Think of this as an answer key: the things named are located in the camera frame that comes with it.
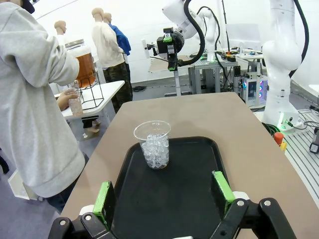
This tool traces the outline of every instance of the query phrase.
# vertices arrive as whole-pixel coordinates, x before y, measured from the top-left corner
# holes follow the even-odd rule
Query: orange liquid
[[[77,57],[80,63],[80,71],[79,75],[76,78],[79,81],[79,87],[88,87],[90,84],[92,85],[95,81],[95,76],[93,73],[95,73],[93,61],[92,61],[92,55],[91,53],[86,54],[84,56]]]

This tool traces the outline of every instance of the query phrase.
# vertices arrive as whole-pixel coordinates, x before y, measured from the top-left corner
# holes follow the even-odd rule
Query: clear plastic cup
[[[77,80],[74,81],[71,89],[74,89],[74,92],[71,92],[70,94],[76,93],[78,95],[78,98],[69,99],[69,106],[74,116],[80,116],[83,114],[83,109],[79,92],[79,82]]]
[[[140,141],[146,163],[152,169],[162,169],[168,165],[169,132],[169,123],[160,120],[145,122],[134,130],[134,136]]]

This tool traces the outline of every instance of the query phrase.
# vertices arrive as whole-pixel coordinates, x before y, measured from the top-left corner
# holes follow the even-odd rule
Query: hand
[[[74,92],[74,89],[68,89],[62,92],[59,98],[56,100],[61,111],[64,111],[69,107],[69,99],[76,99],[78,95]]]

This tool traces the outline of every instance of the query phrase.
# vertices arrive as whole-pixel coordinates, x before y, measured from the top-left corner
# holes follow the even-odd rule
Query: ice cubes
[[[168,136],[149,134],[141,144],[146,163],[154,169],[164,168],[168,164]]]

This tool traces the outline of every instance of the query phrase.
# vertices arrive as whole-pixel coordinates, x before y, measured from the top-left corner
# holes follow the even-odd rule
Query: white wall
[[[151,74],[148,72],[151,64],[146,59],[141,39],[147,42],[156,41],[162,35],[162,29],[171,27],[172,23],[162,14],[161,8],[170,0],[41,0],[35,4],[36,12],[33,16],[50,33],[55,35],[53,27],[57,20],[67,22],[67,33],[75,38],[84,38],[85,42],[92,48],[93,55],[96,49],[91,39],[91,26],[93,18],[91,10],[101,7],[104,11],[112,13],[113,24],[116,25],[129,39],[132,51],[129,56],[132,81],[140,82],[165,78],[172,76],[172,72],[164,71]],[[272,39],[270,26],[270,0],[224,0],[228,23],[257,23],[260,28],[262,44]],[[58,10],[58,7],[71,3]],[[319,0],[300,0],[300,4],[306,15],[310,29],[310,44],[305,61],[294,75],[294,80],[308,88],[308,84],[319,84],[317,80],[317,51],[319,34],[317,33],[317,15],[319,13]],[[222,12],[221,0],[193,0],[190,8],[197,11],[202,5],[212,8],[217,15],[221,25],[221,42],[226,47],[225,25]],[[296,32],[300,50],[304,45],[304,30],[296,11]],[[199,42],[196,39],[186,41],[181,54],[191,54],[199,49]]]
[[[304,59],[304,62],[296,71],[293,79],[307,91],[311,92],[315,96],[318,92],[309,88],[309,84],[319,84],[318,77],[318,64],[319,59],[317,52],[319,51],[319,33],[318,33],[318,22],[319,22],[319,0],[299,0],[300,5],[303,9],[309,27],[309,48]],[[299,14],[296,10],[296,33],[297,41],[300,49],[303,49],[305,42],[304,27],[302,25]]]
[[[110,12],[112,14],[112,24],[116,25],[128,37],[131,44],[129,63],[132,82],[140,82],[173,76],[173,73],[169,71],[157,74],[148,72],[151,61],[145,57],[141,43],[143,38],[149,43],[156,41],[159,36],[163,35],[163,28],[173,26],[161,12],[162,7],[169,2],[171,1],[41,0],[34,5],[36,11],[33,16],[52,35],[56,34],[54,23],[57,20],[66,21],[67,34],[78,39],[84,38],[92,49],[92,55],[96,56],[96,48],[91,39],[92,23],[94,22],[91,11],[95,7],[101,7],[104,11]],[[197,11],[202,5],[207,5],[215,9],[217,2],[214,2],[215,4],[212,4],[212,2],[211,0],[193,0],[190,3],[190,8]],[[190,39],[187,40],[180,54],[191,54],[198,50],[199,41]],[[186,73],[185,70],[180,72],[181,75]]]

